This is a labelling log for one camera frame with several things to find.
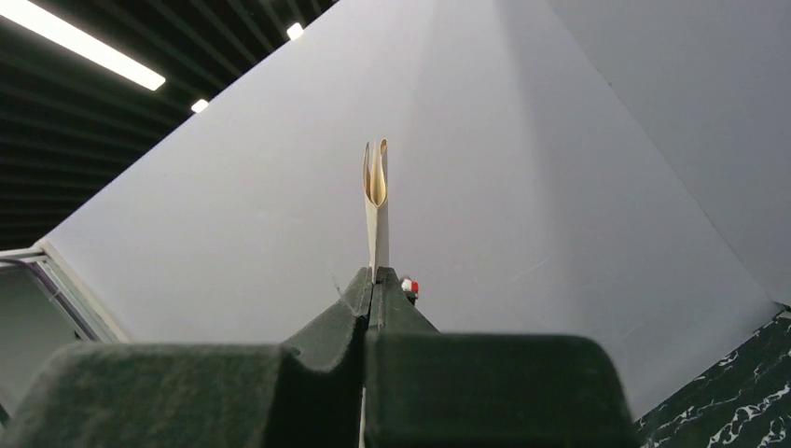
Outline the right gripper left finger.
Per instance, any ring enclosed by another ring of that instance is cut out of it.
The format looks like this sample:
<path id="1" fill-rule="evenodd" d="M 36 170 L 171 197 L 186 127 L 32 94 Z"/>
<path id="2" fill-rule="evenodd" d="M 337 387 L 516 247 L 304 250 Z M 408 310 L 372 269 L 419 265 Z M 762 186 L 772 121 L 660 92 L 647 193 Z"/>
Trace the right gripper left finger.
<path id="1" fill-rule="evenodd" d="M 5 447 L 355 447 L 371 271 L 277 344 L 71 343 Z"/>

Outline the beige paper letter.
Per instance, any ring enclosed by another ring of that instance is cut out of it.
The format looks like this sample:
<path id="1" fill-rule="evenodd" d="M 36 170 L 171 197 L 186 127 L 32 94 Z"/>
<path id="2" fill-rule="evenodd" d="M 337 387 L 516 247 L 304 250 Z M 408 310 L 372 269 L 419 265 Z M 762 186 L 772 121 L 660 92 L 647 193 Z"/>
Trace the beige paper letter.
<path id="1" fill-rule="evenodd" d="M 375 147 L 366 142 L 363 157 L 363 194 L 372 284 L 377 282 L 378 270 L 390 265 L 387 148 L 386 138 Z"/>

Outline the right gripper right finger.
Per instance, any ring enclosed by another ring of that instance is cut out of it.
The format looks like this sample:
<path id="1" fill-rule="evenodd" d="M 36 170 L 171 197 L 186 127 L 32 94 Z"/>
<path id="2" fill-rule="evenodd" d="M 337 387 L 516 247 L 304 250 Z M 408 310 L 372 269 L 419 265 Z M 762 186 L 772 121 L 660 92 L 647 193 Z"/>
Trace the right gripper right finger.
<path id="1" fill-rule="evenodd" d="M 368 447 L 634 447 L 625 393 L 595 341 L 438 331 L 380 268 L 365 342 Z"/>

